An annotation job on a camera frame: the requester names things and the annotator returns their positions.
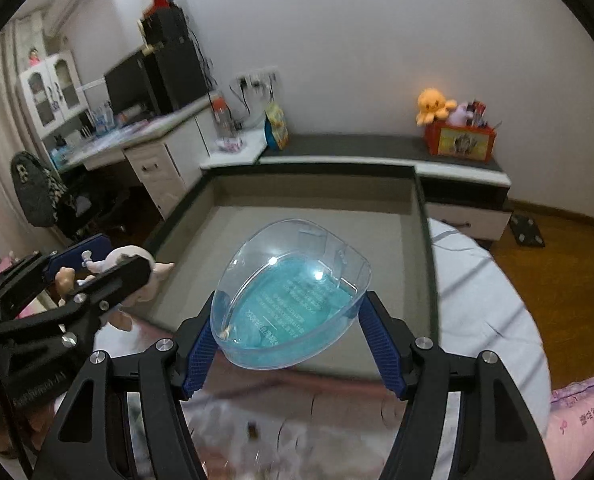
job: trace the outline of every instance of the clear plastic lid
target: clear plastic lid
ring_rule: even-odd
[[[237,251],[212,298],[212,334],[233,364],[305,361],[354,322],[370,282],[355,249],[307,220],[272,223]]]

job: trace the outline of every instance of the baseboard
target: baseboard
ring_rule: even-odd
[[[533,204],[532,202],[524,202],[523,200],[512,200],[508,202],[512,205],[512,208],[519,211],[525,211],[528,213],[538,213],[549,216],[558,216],[565,218],[566,220],[572,220],[581,224],[587,224],[594,227],[594,217],[584,215],[582,213],[573,213],[572,211],[566,211],[565,209],[558,209],[556,207],[550,207],[547,205]]]

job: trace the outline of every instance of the red box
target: red box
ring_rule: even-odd
[[[493,156],[496,131],[492,128],[450,126],[435,121],[426,126],[424,139],[431,155],[458,156],[488,162]]]

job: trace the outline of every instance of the white wall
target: white wall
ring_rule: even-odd
[[[85,82],[141,43],[139,0],[101,1],[66,32]],[[437,86],[504,120],[514,198],[594,216],[594,43],[560,0],[179,1],[222,84],[279,67],[293,132],[420,134]]]

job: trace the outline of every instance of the curtain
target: curtain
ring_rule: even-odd
[[[11,22],[0,33],[0,256],[13,251],[23,257],[33,250],[60,249],[65,239],[55,230],[31,226],[14,192],[10,175],[13,155],[23,150],[35,155],[39,152],[16,92],[16,52],[15,24]]]

